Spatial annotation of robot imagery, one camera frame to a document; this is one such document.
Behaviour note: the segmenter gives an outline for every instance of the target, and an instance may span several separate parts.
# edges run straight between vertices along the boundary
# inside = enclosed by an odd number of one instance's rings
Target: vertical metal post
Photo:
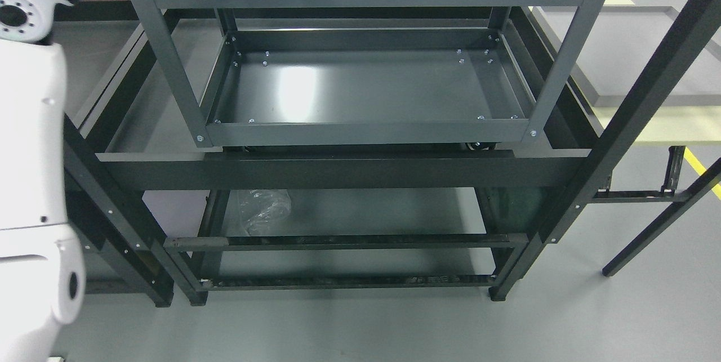
[[[235,15],[233,14],[232,8],[215,8],[213,10],[216,14],[216,19],[223,33],[223,37],[228,32],[238,31],[238,24],[235,23]]]
[[[664,212],[660,213],[641,234],[634,238],[620,254],[616,255],[616,257],[603,268],[603,275],[608,277],[615,275],[616,272],[621,270],[630,260],[641,253],[657,236],[669,228],[669,226],[678,220],[688,209],[692,208],[703,195],[718,185],[719,180],[721,180],[719,175],[721,175],[721,158],[716,160],[703,175],[690,185],[687,192],[691,193],[691,197],[683,202],[672,203]]]
[[[206,118],[203,117],[198,106],[198,100],[183,68],[183,62],[175,49],[163,14],[155,5],[155,0],[131,1],[155,52],[158,64],[168,80],[180,113],[183,114],[185,124],[193,136],[193,141],[198,147],[212,147],[213,143],[206,130]]]
[[[598,143],[541,221],[558,242],[721,25],[721,0],[688,0]]]
[[[661,186],[661,192],[672,193],[678,188],[678,177],[680,176],[680,166],[683,164],[684,152],[686,152],[685,146],[669,147],[669,162],[666,165],[666,176],[664,185]]]
[[[566,84],[571,69],[576,63],[588,34],[598,18],[598,13],[600,13],[604,1],[584,0],[576,10],[571,25],[566,32],[566,38],[561,44],[556,60],[551,67],[551,72],[546,77],[546,83],[544,83],[536,100],[536,106],[533,108],[533,113],[528,121],[526,138],[538,135],[533,131],[541,131],[551,116],[551,111],[561,95],[563,86]]]
[[[510,7],[492,7],[488,19],[488,28],[503,31],[505,24],[508,23],[508,16],[510,16]]]

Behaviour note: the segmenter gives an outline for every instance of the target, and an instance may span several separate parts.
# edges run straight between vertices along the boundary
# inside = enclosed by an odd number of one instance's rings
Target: metal shelving unit
[[[719,0],[690,0],[603,133],[568,77],[603,0],[132,2],[197,147],[111,152],[118,123],[96,128],[90,121],[83,126],[95,136],[92,145],[66,130],[69,151],[82,153],[82,161],[65,166],[85,175],[74,178],[84,181],[79,184],[93,204],[131,247],[151,253],[194,305],[204,305],[215,290],[438,285],[489,286],[493,300],[504,300],[587,204],[666,201],[683,203],[670,212],[685,211],[718,177],[706,175],[691,192],[674,187],[652,197],[613,192],[608,182],[718,28]],[[525,8],[504,7],[513,5],[578,9],[556,52]],[[199,101],[171,33],[178,18],[210,15],[224,38]],[[311,71],[319,79],[314,88],[308,87]],[[318,94],[317,105],[292,108],[307,111],[304,119],[280,110],[283,82]],[[359,93],[366,98],[354,100]],[[117,120],[133,98],[123,90],[122,102],[107,98],[103,111],[120,108],[113,112]],[[349,100],[352,108],[340,105]],[[483,150],[474,142],[500,144]],[[677,171],[670,161],[666,182],[677,180]],[[237,237],[219,228],[230,190],[402,187],[473,187],[485,234]],[[211,191],[198,236],[168,239],[137,196],[145,190]],[[217,270],[228,251],[423,247],[491,248],[495,271],[248,278],[221,277]]]

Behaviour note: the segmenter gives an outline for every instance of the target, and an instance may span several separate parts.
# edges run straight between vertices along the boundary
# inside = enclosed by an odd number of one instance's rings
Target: metal leg
[[[680,166],[683,164],[684,152],[686,152],[685,146],[669,147],[669,164],[666,165],[664,185],[661,186],[662,192],[675,192],[678,188],[678,176],[680,175]]]
[[[65,171],[100,209],[113,231],[123,238],[127,245],[123,254],[126,250],[128,253],[150,251],[189,298],[197,296],[165,252],[165,233],[142,198],[119,187],[67,116],[63,134]]]
[[[145,33],[148,36],[158,64],[165,73],[170,90],[180,108],[185,124],[188,126],[193,140],[198,147],[212,147],[213,144],[206,130],[206,118],[201,114],[198,100],[195,98],[193,87],[190,85],[188,75],[183,68],[183,62],[178,56],[175,44],[170,36],[162,13],[158,10],[154,0],[131,0],[135,6],[137,17],[140,18]]]
[[[664,212],[660,213],[641,234],[634,238],[620,254],[616,255],[616,257],[603,268],[603,275],[608,277],[615,275],[626,263],[641,253],[657,236],[669,228],[674,221],[696,204],[703,195],[718,185],[719,180],[721,180],[719,175],[721,175],[721,158],[716,160],[716,162],[688,188],[687,192],[691,193],[691,197],[686,201],[671,204]]]
[[[523,250],[523,253],[518,257],[518,262],[513,265],[508,273],[508,277],[500,283],[500,285],[489,288],[488,292],[493,301],[505,301],[505,297],[508,292],[512,289],[513,285],[521,279],[528,269],[531,268],[536,259],[543,251],[545,245],[541,242],[541,239],[536,234],[528,242],[528,245]]]
[[[566,38],[561,44],[556,60],[546,78],[541,93],[539,93],[536,106],[528,122],[526,136],[532,136],[532,131],[541,131],[551,116],[563,90],[568,75],[571,73],[581,49],[584,47],[588,34],[598,18],[598,13],[605,0],[584,0],[576,10],[571,25],[566,32]]]
[[[238,25],[235,23],[235,15],[233,14],[232,8],[215,8],[213,11],[216,14],[216,19],[218,19],[218,24],[223,36],[228,32],[238,31]]]
[[[543,242],[557,242],[566,233],[720,25],[721,0],[688,0],[597,145],[541,221]]]

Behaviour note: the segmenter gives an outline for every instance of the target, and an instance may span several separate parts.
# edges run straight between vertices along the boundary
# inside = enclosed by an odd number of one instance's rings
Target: metal shelf
[[[201,107],[220,146],[520,141],[533,97],[487,28],[231,32]]]

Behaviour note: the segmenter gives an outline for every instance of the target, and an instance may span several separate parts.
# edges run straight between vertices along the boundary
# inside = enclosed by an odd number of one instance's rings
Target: white robotic body
[[[28,15],[28,22],[23,26],[7,26],[0,23],[0,39],[11,39],[12,41],[35,42],[47,36],[52,28],[52,16],[55,13],[55,5],[71,6],[67,0],[0,0],[6,5],[21,3],[20,8]]]
[[[45,360],[61,328],[51,307],[51,265],[38,256],[0,258],[0,281],[0,360]]]
[[[42,290],[47,298],[41,305],[48,305],[47,313],[56,323],[70,324],[80,312],[85,293],[82,247],[73,229],[57,224],[0,230],[0,271],[6,263],[26,259],[35,265],[39,258],[44,262],[42,282],[47,285]]]
[[[62,47],[0,39],[0,57],[0,129],[12,148],[0,157],[0,231],[64,224]]]

